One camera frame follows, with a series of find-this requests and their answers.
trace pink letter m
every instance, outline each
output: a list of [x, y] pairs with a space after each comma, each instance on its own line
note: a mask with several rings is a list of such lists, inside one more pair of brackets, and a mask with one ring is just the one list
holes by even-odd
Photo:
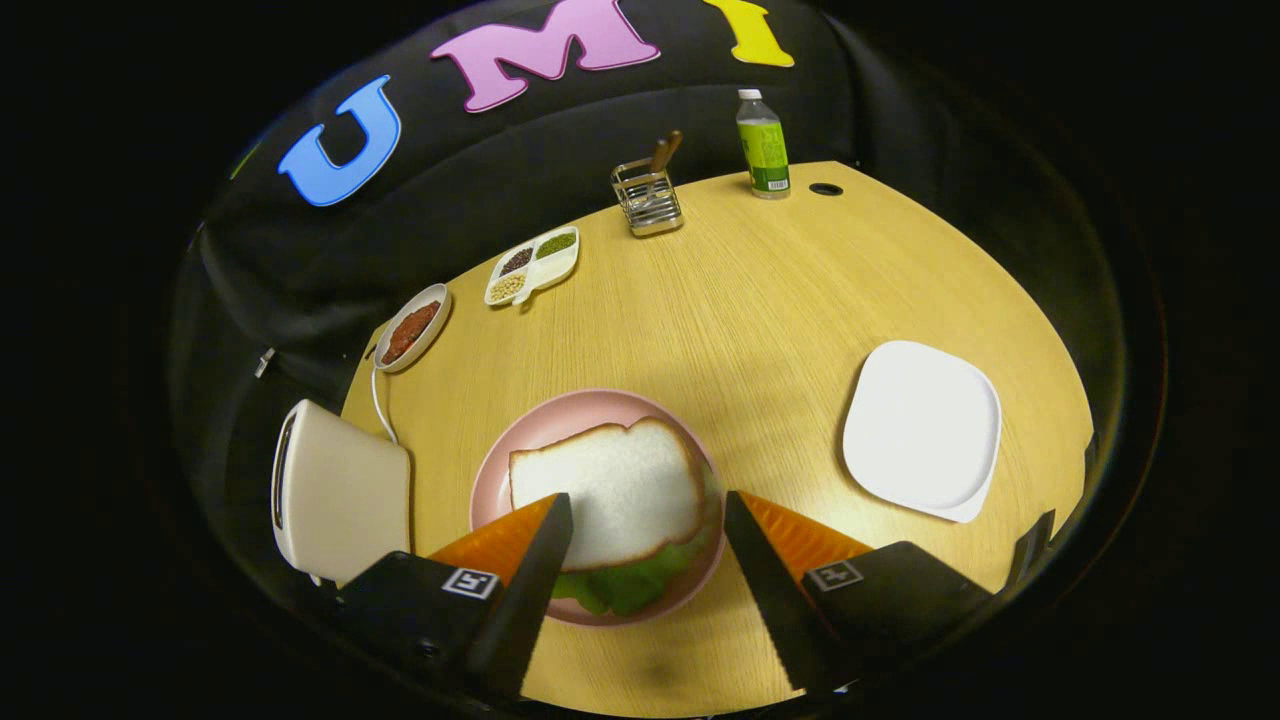
[[570, 41], [577, 38], [584, 70], [607, 70], [646, 63], [660, 53], [640, 40], [618, 9], [618, 0], [563, 0], [552, 8], [543, 29], [480, 26], [440, 45], [431, 58], [449, 56], [471, 86], [463, 108], [483, 113], [517, 97], [529, 87], [502, 72], [498, 60], [547, 79], [559, 79], [568, 65]]

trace plastic bottle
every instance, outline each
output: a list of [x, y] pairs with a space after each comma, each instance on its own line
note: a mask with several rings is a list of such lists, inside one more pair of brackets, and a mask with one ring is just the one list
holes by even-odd
[[760, 100], [759, 90], [739, 90], [742, 108], [737, 111], [737, 133], [751, 173], [751, 192], [756, 197], [781, 200], [791, 195], [787, 145], [782, 140], [782, 120]]

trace bread crust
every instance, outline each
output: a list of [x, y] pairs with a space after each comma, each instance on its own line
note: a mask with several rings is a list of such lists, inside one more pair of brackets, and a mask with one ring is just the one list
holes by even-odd
[[[696, 450], [694, 450], [692, 447], [690, 447], [690, 442], [685, 438], [685, 433], [681, 432], [681, 429], [678, 427], [676, 427], [676, 425], [673, 425], [673, 424], [671, 424], [671, 423], [668, 423], [668, 421], [666, 421], [666, 420], [663, 420], [660, 418], [654, 418], [653, 415], [645, 415], [644, 418], [640, 418], [635, 423], [631, 423], [630, 427], [623, 425], [621, 423], [604, 423], [604, 424], [600, 424], [600, 425], [595, 425], [594, 428], [588, 428], [588, 429], [585, 429], [585, 430], [582, 430], [580, 433], [575, 433], [575, 434], [572, 434], [572, 436], [570, 436], [570, 437], [567, 437], [564, 439], [556, 441], [556, 442], [553, 442], [550, 445], [539, 447], [536, 450], [513, 450], [511, 452], [511, 455], [508, 456], [508, 459], [507, 459], [507, 478], [508, 478], [508, 482], [511, 482], [511, 470], [516, 465], [517, 456], [544, 452], [547, 450], [550, 450], [550, 448], [554, 448], [554, 447], [559, 447], [562, 445], [572, 443], [572, 442], [579, 441], [579, 439], [581, 439], [584, 437], [588, 437], [588, 436], [590, 436], [593, 433], [609, 430], [611, 428], [620, 428], [623, 433], [627, 433], [627, 432], [631, 432], [632, 429], [635, 429], [636, 427], [640, 427], [641, 423], [660, 425], [667, 432], [669, 432], [676, 438], [676, 441], [678, 442], [680, 448], [684, 451], [685, 464], [687, 466], [687, 478], [690, 479], [690, 483], [692, 483], [694, 496], [698, 498], [696, 500], [696, 514], [694, 515], [695, 518], [698, 518], [698, 521], [694, 523], [694, 525], [689, 530], [689, 533], [686, 533], [685, 536], [681, 536], [678, 539], [675, 539], [675, 541], [667, 539], [667, 541], [659, 542], [657, 546], [654, 546], [654, 547], [652, 547], [652, 548], [649, 548], [646, 551], [643, 551], [640, 553], [636, 553], [634, 556], [630, 556], [626, 560], [621, 560], [621, 561], [617, 561], [617, 562], [604, 562], [604, 564], [599, 564], [599, 565], [590, 565], [590, 566], [586, 566], [586, 568], [575, 568], [572, 570], [566, 570], [566, 571], [571, 571], [571, 573], [590, 573], [593, 570], [603, 570], [605, 568], [621, 568], [623, 565], [632, 565], [632, 564], [643, 562], [645, 560], [652, 559], [653, 556], [658, 555], [658, 552], [660, 552], [662, 548], [667, 547], [668, 544], [684, 544], [684, 543], [690, 542], [691, 539], [694, 539], [694, 537], [696, 537], [698, 533], [703, 528], [703, 521], [704, 521], [705, 512], [707, 512], [707, 491], [705, 491], [704, 480], [703, 480], [703, 462], [699, 459], [699, 454], [698, 454]], [[512, 509], [512, 511], [516, 510], [515, 487], [512, 487], [512, 492], [511, 492], [511, 509]]]

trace yellow letter i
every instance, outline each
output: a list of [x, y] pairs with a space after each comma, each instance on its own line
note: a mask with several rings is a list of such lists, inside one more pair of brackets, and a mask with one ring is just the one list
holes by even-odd
[[708, 5], [719, 8], [728, 20], [728, 27], [737, 38], [733, 47], [733, 56], [744, 63], [756, 65], [777, 65], [790, 68], [795, 65], [795, 58], [787, 55], [778, 46], [769, 23], [764, 22], [764, 15], [769, 12], [759, 5], [753, 5], [746, 0], [703, 0]]

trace utensil holder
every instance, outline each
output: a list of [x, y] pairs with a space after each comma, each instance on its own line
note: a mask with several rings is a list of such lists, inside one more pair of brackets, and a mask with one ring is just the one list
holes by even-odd
[[667, 170], [649, 172], [652, 158], [613, 168], [609, 182], [618, 196], [618, 205], [631, 225], [631, 234], [645, 237], [673, 231], [685, 224], [680, 199]]

